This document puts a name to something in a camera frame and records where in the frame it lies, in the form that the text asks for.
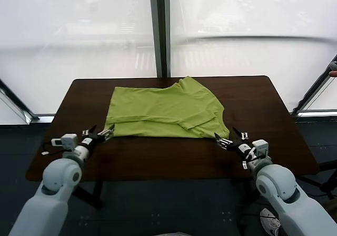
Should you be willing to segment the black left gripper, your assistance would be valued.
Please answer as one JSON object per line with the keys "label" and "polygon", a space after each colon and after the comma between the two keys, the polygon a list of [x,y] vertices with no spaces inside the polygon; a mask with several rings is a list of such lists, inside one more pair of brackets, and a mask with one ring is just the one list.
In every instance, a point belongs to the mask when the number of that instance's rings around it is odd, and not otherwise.
{"label": "black left gripper", "polygon": [[103,141],[107,141],[114,136],[114,128],[115,124],[112,124],[108,127],[108,129],[104,129],[97,134],[92,134],[97,125],[91,126],[89,129],[82,131],[82,137],[84,138],[84,144],[86,145],[96,145],[102,143]]}

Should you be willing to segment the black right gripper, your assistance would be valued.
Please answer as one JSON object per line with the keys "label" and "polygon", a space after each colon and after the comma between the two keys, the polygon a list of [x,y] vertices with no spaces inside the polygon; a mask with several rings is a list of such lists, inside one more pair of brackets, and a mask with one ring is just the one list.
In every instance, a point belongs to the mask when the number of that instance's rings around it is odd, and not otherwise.
{"label": "black right gripper", "polygon": [[248,156],[252,148],[244,142],[249,142],[248,132],[239,131],[237,128],[232,127],[233,131],[240,140],[231,141],[221,138],[217,133],[214,133],[216,143],[222,149],[236,152],[239,156]]}

